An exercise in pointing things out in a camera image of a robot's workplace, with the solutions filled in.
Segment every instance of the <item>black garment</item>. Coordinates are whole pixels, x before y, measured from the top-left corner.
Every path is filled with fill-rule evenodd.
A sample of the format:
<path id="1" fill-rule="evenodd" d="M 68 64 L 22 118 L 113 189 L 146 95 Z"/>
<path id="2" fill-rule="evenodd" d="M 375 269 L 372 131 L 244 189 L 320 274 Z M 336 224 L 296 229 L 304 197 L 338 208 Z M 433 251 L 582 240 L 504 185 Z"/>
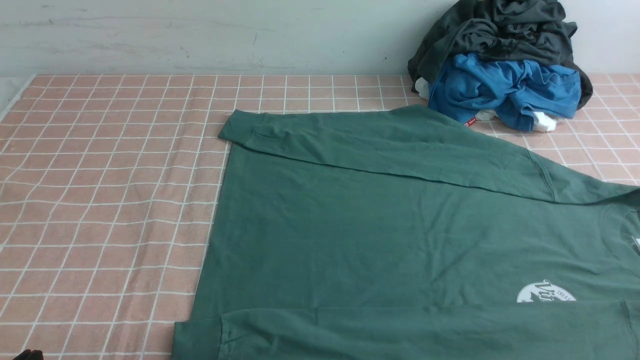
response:
<path id="1" fill-rule="evenodd" d="M 409 60 L 415 83 L 434 83 L 448 57 L 477 53 L 485 61 L 536 60 L 580 73 L 578 109 L 593 95 L 587 75 L 573 63 L 571 37 L 578 29 L 563 22 L 564 8 L 556 0 L 459 0 L 422 39 Z"/>
<path id="2" fill-rule="evenodd" d="M 20 355 L 13 358 L 13 360 L 42 360 L 44 358 L 42 351 L 40 350 L 25 350 Z"/>

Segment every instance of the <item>green t-shirt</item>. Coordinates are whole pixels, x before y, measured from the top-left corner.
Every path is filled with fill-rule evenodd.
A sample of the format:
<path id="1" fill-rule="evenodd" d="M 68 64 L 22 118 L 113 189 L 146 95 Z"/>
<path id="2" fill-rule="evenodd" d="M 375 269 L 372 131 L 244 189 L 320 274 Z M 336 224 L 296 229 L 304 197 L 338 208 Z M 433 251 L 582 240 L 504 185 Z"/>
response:
<path id="1" fill-rule="evenodd" d="M 640 192 L 422 106 L 236 111 L 174 359 L 636 359 Z"/>

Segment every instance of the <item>clothing label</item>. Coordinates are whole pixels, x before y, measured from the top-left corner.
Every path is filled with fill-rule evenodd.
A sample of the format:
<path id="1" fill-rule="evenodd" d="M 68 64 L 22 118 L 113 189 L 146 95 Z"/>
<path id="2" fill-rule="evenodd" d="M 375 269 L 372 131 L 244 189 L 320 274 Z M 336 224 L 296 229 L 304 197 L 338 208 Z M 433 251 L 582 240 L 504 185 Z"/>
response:
<path id="1" fill-rule="evenodd" d="M 471 125 L 475 124 L 475 123 L 476 123 L 476 121 L 477 121 L 476 117 L 472 117 L 472 118 L 471 118 L 471 120 L 469 120 L 469 121 L 467 121 L 467 122 L 465 123 L 465 126 L 466 126 L 466 127 L 469 127 L 469 126 L 471 126 Z"/>

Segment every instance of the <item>white wall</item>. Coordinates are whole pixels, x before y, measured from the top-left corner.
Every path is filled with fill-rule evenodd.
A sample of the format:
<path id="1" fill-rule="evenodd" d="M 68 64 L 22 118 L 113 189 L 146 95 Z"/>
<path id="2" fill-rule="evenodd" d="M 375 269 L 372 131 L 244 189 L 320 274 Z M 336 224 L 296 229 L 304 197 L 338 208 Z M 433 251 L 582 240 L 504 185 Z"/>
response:
<path id="1" fill-rule="evenodd" d="M 454 2 L 4 0 L 0 76 L 402 74 L 430 25 Z M 640 72 L 637 1 L 563 4 L 580 27 L 578 65 Z"/>

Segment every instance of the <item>white cloth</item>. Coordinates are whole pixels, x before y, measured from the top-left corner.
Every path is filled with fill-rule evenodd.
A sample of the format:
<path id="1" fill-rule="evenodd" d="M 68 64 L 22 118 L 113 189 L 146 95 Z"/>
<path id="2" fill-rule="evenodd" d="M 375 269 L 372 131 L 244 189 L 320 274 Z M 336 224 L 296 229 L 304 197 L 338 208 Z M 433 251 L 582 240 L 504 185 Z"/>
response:
<path id="1" fill-rule="evenodd" d="M 418 95 L 425 100 L 429 100 L 429 83 L 420 78 L 415 81 L 415 89 L 418 91 Z"/>
<path id="2" fill-rule="evenodd" d="M 478 121 L 489 121 L 494 117 L 498 117 L 498 114 L 495 113 L 495 110 L 480 110 L 476 114 L 476 120 Z"/>
<path id="3" fill-rule="evenodd" d="M 557 121 L 541 111 L 534 111 L 533 118 L 533 131 L 548 133 L 556 129 Z"/>
<path id="4" fill-rule="evenodd" d="M 489 121 L 494 117 L 498 117 L 498 114 L 494 110 L 480 110 L 476 114 L 476 120 L 478 121 Z M 559 121 L 564 121 L 565 119 L 554 118 L 551 117 L 541 111 L 533 112 L 534 123 L 533 123 L 533 131 L 537 131 L 540 133 L 548 133 L 556 129 L 556 125 Z"/>

